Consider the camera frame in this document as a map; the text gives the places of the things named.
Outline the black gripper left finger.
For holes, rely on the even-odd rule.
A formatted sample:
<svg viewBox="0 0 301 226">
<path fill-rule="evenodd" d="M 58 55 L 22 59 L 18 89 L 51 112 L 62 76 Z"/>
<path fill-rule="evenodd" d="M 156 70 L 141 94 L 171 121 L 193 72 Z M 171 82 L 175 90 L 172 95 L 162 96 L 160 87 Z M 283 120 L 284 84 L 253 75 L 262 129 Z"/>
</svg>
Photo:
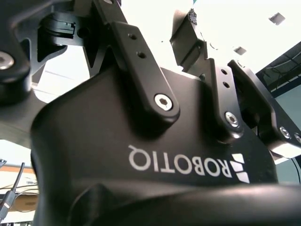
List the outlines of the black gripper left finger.
<svg viewBox="0 0 301 226">
<path fill-rule="evenodd" d="M 180 106 L 140 30 L 117 0 L 3 0 L 0 3 L 0 137 L 29 146 L 31 124 L 44 106 L 32 79 L 69 46 L 84 50 L 90 76 L 110 60 L 126 74 L 144 117 L 171 126 Z"/>
</svg>

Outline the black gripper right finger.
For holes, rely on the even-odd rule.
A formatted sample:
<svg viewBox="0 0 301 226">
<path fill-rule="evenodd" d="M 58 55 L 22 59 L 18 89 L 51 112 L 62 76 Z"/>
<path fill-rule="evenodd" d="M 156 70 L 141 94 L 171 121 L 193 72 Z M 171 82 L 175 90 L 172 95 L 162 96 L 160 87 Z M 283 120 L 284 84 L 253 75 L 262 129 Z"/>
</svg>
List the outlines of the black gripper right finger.
<svg viewBox="0 0 301 226">
<path fill-rule="evenodd" d="M 177 65 L 203 77 L 214 130 L 222 143 L 241 138 L 250 128 L 275 155 L 301 154 L 301 131 L 259 78 L 236 60 L 221 65 L 209 55 L 193 9 L 174 12 L 170 43 Z"/>
</svg>

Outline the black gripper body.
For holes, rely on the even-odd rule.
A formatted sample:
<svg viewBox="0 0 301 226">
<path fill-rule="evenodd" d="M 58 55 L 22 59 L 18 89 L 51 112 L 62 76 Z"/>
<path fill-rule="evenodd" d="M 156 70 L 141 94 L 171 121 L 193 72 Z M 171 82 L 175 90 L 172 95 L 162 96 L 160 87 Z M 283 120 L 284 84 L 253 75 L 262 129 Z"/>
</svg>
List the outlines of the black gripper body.
<svg viewBox="0 0 301 226">
<path fill-rule="evenodd" d="M 280 185 L 261 140 L 231 144 L 205 120 L 204 83 L 164 70 L 180 106 L 160 129 L 112 66 L 47 104 L 31 129 L 36 226 L 298 226 L 301 188 Z"/>
</svg>

